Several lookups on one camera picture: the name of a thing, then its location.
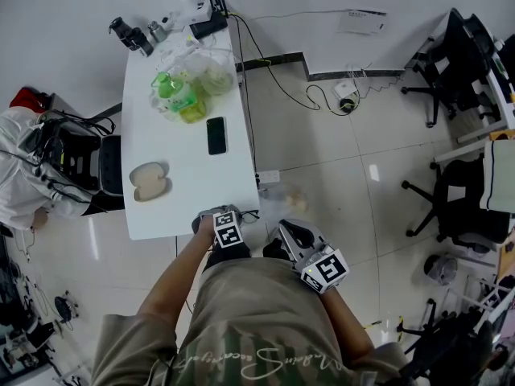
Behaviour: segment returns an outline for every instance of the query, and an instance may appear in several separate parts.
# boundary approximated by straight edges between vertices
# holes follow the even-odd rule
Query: desk
[[[505,96],[501,91],[501,87],[497,78],[492,70],[486,76],[486,80],[490,89],[492,90],[492,96],[495,102],[497,103],[497,107],[501,113],[501,119],[484,127],[483,129],[476,130],[474,132],[468,133],[457,139],[458,143],[467,142],[472,140],[473,138],[478,138],[480,136],[484,136],[485,134],[491,133],[496,130],[503,129],[504,127],[508,127],[508,129],[515,129],[515,104],[506,102]],[[450,160],[452,158],[457,158],[467,153],[471,153],[472,151],[481,150],[484,148],[485,140],[478,140],[477,142],[473,142],[464,147],[460,147],[459,149],[450,151],[448,153],[440,154],[435,157],[435,162],[440,163],[446,160]]]
[[[160,52],[176,46],[177,39],[182,38],[180,33],[170,34],[150,57],[132,51],[127,61],[122,107],[122,177],[132,240],[192,233],[191,223],[197,213],[221,204],[232,203],[242,211],[259,208],[235,68],[231,67],[232,89],[213,97],[208,111],[208,118],[225,118],[228,144],[225,154],[208,154],[205,119],[190,125],[172,122],[150,106],[150,83],[163,66]],[[228,28],[218,31],[214,39],[212,36],[206,39],[230,54]],[[171,190],[155,200],[137,203],[129,174],[146,162],[159,162],[167,169]]]

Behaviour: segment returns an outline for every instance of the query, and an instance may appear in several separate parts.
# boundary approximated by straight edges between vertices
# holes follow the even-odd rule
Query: hand
[[[212,239],[215,238],[215,225],[212,221],[212,215],[205,215],[199,224],[199,231],[197,233],[206,233]]]
[[[34,213],[34,221],[32,222],[32,228],[34,230],[38,230],[42,228],[48,220],[48,215],[45,209],[40,207],[38,210]]]

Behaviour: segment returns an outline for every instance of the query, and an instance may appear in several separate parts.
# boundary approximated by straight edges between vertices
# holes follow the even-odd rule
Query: person
[[[215,244],[178,349],[175,328],[213,244],[212,223],[211,216],[200,221],[135,316],[104,317],[92,386],[346,385],[399,377],[407,362],[398,344],[374,348],[336,288],[318,295],[300,280],[279,239],[263,257],[251,257],[245,243]]]
[[[122,198],[111,198],[105,202],[95,196],[92,202],[90,194],[75,187],[54,185],[73,195],[74,199],[71,199],[48,186],[49,182],[43,179],[57,179],[62,183],[69,181],[47,163],[41,165],[38,172],[38,168],[33,166],[37,161],[31,160],[28,153],[19,147],[37,120],[38,114],[26,107],[11,107],[0,113],[0,222],[18,230],[28,230],[43,227],[47,213],[76,218],[101,211],[98,207],[122,209]]]

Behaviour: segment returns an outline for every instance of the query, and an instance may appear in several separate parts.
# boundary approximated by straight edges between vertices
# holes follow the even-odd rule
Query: tiled floor
[[[309,84],[300,64],[276,66],[274,71],[288,92],[310,104],[303,94]],[[300,216],[315,222],[351,266],[351,273],[339,286],[345,301],[364,325],[383,320],[369,329],[373,341],[380,344],[396,339],[393,329],[399,315],[405,317],[407,326],[419,326],[429,297],[445,300],[440,309],[456,307],[456,299],[446,296],[446,290],[422,273],[427,257],[447,248],[435,241],[436,223],[416,238],[405,235],[406,228],[423,219],[429,205],[403,190],[401,181],[407,179],[431,191],[435,182],[435,173],[429,169],[431,159],[452,149],[453,138],[474,129],[479,121],[474,113],[460,114],[452,125],[440,113],[437,126],[427,129],[431,99],[400,93],[404,84],[421,84],[419,76],[410,72],[404,81],[381,92],[371,90],[347,117],[303,109],[280,92],[265,69],[249,72],[248,78],[257,168],[281,170],[282,181],[299,187],[306,196],[307,210]],[[358,84],[364,94],[370,85],[380,88],[394,81],[375,78]],[[319,82],[334,108],[333,84]],[[311,88],[310,94],[323,104],[318,89]],[[243,227],[254,256],[260,255],[274,227],[271,218]],[[120,211],[78,220],[50,220],[35,234],[30,263],[14,240],[7,241],[23,273],[37,282],[47,298],[70,290],[80,305],[80,317],[72,323],[74,330],[65,330],[62,338],[52,340],[61,370],[66,372],[77,364],[85,371],[91,368],[101,316],[135,313],[189,238],[132,241],[125,213]],[[25,239],[30,244],[30,233]],[[21,246],[20,232],[17,240]],[[464,289],[469,272],[473,273],[460,270],[456,289]],[[199,284],[200,271],[179,319],[179,343],[191,317],[187,307],[194,306]],[[41,294],[36,299],[44,316]],[[54,317],[51,310],[44,316],[46,320]]]

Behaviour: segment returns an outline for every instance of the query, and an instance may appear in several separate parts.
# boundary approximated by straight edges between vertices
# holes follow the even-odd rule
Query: black phone
[[[214,117],[206,122],[208,127],[209,154],[222,154],[227,151],[225,139],[225,121],[223,117]]]

